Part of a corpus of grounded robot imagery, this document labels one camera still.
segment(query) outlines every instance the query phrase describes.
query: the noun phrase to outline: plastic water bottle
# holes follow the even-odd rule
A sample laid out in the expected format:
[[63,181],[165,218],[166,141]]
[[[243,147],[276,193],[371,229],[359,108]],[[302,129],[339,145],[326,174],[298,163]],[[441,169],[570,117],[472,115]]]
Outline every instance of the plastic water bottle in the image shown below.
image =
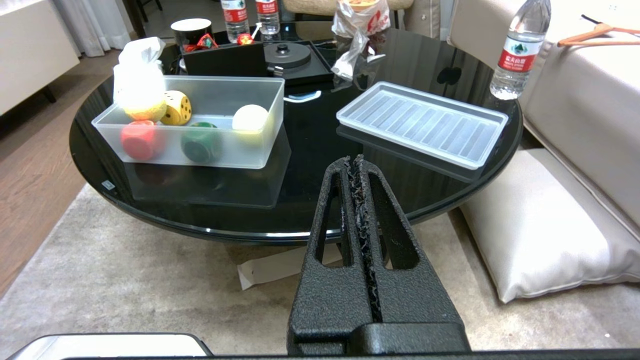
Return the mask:
[[264,35],[279,33],[278,0],[255,0],[255,5],[258,9],[258,21],[262,23],[260,32]]
[[238,40],[238,35],[249,33],[246,2],[245,0],[222,0],[221,4],[227,23],[227,37],[234,44]]
[[522,95],[550,21],[550,0],[527,0],[518,10],[491,82],[491,93],[498,99],[517,99]]

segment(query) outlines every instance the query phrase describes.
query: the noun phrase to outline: beige carpet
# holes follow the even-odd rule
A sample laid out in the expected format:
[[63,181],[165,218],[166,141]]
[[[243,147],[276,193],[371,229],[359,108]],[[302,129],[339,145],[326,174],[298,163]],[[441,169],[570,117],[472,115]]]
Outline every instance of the beige carpet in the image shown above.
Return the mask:
[[[640,347],[638,286],[503,306],[460,213],[415,230],[474,349]],[[216,354],[283,354],[298,277],[242,292],[229,253],[133,219],[85,186],[0,300],[0,359],[70,332],[188,332]]]

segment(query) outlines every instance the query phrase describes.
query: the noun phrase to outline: red bottle label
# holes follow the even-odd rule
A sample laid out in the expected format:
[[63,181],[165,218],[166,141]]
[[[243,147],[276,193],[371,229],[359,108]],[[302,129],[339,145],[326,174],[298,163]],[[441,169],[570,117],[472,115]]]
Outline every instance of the red bottle label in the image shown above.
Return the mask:
[[544,42],[522,42],[507,37],[498,66],[514,72],[529,72]]
[[255,0],[258,13],[271,14],[278,12],[278,0]]
[[222,0],[222,10],[226,22],[241,22],[247,19],[244,0]]

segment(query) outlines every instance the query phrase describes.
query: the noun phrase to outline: glass tabletop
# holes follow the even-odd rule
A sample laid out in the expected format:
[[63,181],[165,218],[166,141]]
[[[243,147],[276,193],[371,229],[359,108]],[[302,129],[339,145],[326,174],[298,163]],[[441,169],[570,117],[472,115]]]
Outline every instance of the glass tabletop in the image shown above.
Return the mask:
[[[225,38],[216,34],[220,42]],[[340,44],[332,39],[330,22],[295,22],[283,24],[270,40],[313,41],[333,65]],[[445,42],[388,29],[372,45],[386,56],[359,63],[352,83],[334,81],[323,85],[316,100],[285,103],[284,123],[263,169],[123,163],[91,124],[113,103],[113,78],[78,110],[69,134],[72,157],[87,182],[121,210],[208,240],[303,245],[325,168],[357,154],[380,167],[410,221],[459,206],[490,183],[517,150],[523,127],[518,102],[492,97],[493,70]],[[339,124],[336,113],[378,81],[497,110],[509,121],[484,167],[452,166]],[[338,237],[339,227],[339,208],[331,208],[328,237]]]

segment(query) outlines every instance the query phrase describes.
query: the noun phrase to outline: wooden floor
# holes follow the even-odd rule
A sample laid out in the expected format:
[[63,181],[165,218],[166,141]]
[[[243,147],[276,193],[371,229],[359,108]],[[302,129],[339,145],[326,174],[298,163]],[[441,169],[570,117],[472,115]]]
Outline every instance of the wooden floor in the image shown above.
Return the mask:
[[86,96],[113,72],[118,52],[80,64],[0,116],[0,298],[84,185],[68,133]]

